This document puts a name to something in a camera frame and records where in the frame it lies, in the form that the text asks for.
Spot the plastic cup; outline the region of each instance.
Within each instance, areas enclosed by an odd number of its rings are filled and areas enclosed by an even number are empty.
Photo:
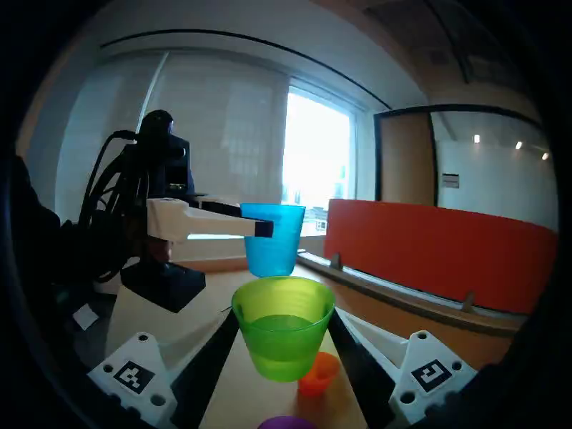
[[[241,286],[232,296],[232,310],[258,373],[290,382],[310,371],[334,310],[334,295],[313,280],[267,277]]]
[[[339,371],[340,361],[334,355],[318,352],[309,373],[298,380],[298,390],[304,396],[322,395]]]
[[[292,415],[279,415],[263,422],[258,429],[316,429],[308,420]]]
[[[244,203],[240,209],[243,217],[274,222],[272,238],[245,237],[250,272],[257,277],[292,274],[306,207]]]

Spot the white paper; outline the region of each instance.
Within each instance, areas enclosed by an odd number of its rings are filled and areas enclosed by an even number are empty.
[[[83,330],[87,330],[88,327],[92,326],[94,322],[99,319],[99,316],[94,313],[89,304],[85,304],[74,313],[73,318]]]

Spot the white roller blind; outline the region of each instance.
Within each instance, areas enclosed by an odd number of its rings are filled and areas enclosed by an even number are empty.
[[[288,77],[209,54],[171,53],[147,105],[190,142],[197,192],[280,203]]]
[[[56,212],[77,221],[87,180],[104,140],[118,129],[135,131],[162,54],[126,55],[97,67],[87,78],[71,111],[61,144],[56,176]],[[121,152],[114,140],[99,173]]]

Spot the orange plastic cup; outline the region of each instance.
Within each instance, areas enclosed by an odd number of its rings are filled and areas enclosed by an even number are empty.
[[[330,353],[318,352],[310,372],[298,380],[298,390],[305,396],[325,392],[340,371],[340,361]]]

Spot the wooden table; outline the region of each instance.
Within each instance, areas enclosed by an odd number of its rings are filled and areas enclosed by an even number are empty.
[[[409,337],[418,330],[428,330],[477,370],[487,363],[498,362],[511,342],[510,338],[466,331],[411,314],[301,266],[292,275],[324,283],[334,292],[338,307],[396,335]],[[208,274],[207,287],[178,314],[121,287],[109,325],[107,354],[139,331],[152,333],[159,343],[177,341],[228,308],[234,291],[254,278],[248,271]],[[329,334],[322,350],[337,354]],[[256,428],[277,415],[299,415],[319,428],[366,426],[345,372],[340,372],[324,397],[300,397],[297,383],[275,383],[256,372],[239,332],[201,428]]]

